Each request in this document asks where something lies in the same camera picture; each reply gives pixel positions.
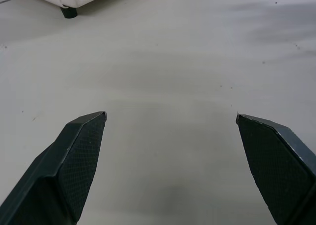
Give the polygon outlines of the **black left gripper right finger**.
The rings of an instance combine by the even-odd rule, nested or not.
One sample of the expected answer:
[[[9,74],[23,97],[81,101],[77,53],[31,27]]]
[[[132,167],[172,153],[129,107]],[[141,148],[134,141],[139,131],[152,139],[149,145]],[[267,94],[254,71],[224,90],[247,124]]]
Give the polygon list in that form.
[[[288,127],[238,114],[248,165],[277,225],[316,225],[316,154]]]

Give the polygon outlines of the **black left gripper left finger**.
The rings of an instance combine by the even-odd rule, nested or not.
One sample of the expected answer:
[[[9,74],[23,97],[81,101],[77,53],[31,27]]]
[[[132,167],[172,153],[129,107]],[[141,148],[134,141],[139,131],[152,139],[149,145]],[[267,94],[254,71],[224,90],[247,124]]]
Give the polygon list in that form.
[[[0,225],[77,225],[96,173],[106,112],[67,123],[0,206]]]

